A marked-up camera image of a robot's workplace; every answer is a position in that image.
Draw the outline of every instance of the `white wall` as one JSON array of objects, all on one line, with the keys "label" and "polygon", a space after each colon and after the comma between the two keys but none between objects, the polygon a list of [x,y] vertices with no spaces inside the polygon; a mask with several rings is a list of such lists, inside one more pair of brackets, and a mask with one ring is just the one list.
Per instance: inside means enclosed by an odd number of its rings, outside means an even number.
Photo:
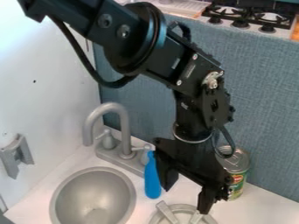
[{"label": "white wall", "polygon": [[49,19],[38,24],[25,17],[17,0],[0,1],[0,143],[23,134],[36,162],[21,164],[14,180],[0,161],[0,194],[8,207],[81,145],[82,123],[99,104],[97,84],[58,28]]}]

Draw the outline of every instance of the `sink basin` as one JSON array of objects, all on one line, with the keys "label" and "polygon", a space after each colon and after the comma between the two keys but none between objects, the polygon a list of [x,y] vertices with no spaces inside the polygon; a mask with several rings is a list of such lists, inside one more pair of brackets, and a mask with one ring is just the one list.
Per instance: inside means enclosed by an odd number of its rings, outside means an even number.
[{"label": "sink basin", "polygon": [[126,223],[136,190],[122,172],[94,167],[74,173],[56,189],[50,203],[53,224]]}]

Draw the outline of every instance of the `can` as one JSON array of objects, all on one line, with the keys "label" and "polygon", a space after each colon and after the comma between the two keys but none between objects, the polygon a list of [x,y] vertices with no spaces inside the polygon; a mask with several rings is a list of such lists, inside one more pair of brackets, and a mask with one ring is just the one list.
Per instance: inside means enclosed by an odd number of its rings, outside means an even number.
[{"label": "can", "polygon": [[[232,151],[231,146],[225,145],[219,147],[219,151],[228,154]],[[231,194],[228,200],[236,200],[243,193],[243,187],[247,180],[247,172],[250,167],[249,153],[237,148],[230,158],[222,158],[216,155],[219,163],[233,177],[233,183],[230,185]]]}]

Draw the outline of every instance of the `cable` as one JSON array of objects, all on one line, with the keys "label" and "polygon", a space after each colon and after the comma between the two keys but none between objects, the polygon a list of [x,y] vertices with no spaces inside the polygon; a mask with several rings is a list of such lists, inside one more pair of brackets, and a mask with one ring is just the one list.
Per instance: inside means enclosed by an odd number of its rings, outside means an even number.
[{"label": "cable", "polygon": [[222,133],[222,135],[224,136],[224,138],[226,139],[228,144],[231,146],[232,152],[230,154],[224,154],[217,148],[216,144],[219,140],[219,132],[218,131],[214,131],[214,138],[215,139],[212,140],[212,147],[214,148],[215,153],[217,154],[217,156],[219,156],[220,158],[230,158],[234,154],[234,152],[236,151],[236,145],[235,145],[231,135],[228,133],[227,129],[224,126],[219,128],[219,131]]},{"label": "cable", "polygon": [[191,42],[191,30],[186,24],[184,24],[182,22],[174,21],[168,27],[169,27],[169,29],[173,30],[177,26],[181,29],[181,31],[183,33],[183,38],[185,38]]},{"label": "cable", "polygon": [[49,18],[63,32],[63,34],[66,36],[67,40],[70,42],[71,46],[73,47],[74,51],[77,53],[77,56],[79,57],[83,66],[86,68],[86,70],[89,72],[89,74],[94,78],[94,80],[97,81],[99,84],[101,84],[102,86],[107,87],[107,88],[122,88],[123,86],[128,84],[130,81],[132,81],[135,77],[137,77],[137,75],[136,76],[125,76],[125,77],[122,77],[119,80],[115,80],[115,81],[106,81],[103,78],[101,78],[101,76],[98,74],[98,72],[94,69],[93,65],[88,60],[86,54],[83,52],[78,41],[75,39],[75,37],[72,35],[72,33],[66,27],[66,25],[55,17],[49,16]]}]

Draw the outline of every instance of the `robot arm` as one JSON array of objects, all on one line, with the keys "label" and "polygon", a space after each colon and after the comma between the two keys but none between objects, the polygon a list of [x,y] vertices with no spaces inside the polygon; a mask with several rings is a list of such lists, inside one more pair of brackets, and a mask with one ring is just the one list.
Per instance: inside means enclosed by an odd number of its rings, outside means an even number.
[{"label": "robot arm", "polygon": [[[150,3],[121,6],[113,0],[18,0],[24,13],[38,22],[49,16],[65,22],[104,49],[111,67],[124,75],[118,88],[138,74],[160,81],[174,91],[176,140],[157,138],[156,160],[161,185],[168,191],[178,173],[203,186],[198,210],[208,214],[212,204],[227,200],[232,179],[214,157],[217,133],[222,131],[234,150],[224,125],[234,108],[224,89],[220,63],[191,42],[188,27],[165,23],[162,12]],[[183,37],[173,29],[179,26]],[[216,151],[221,157],[230,157]]]}]

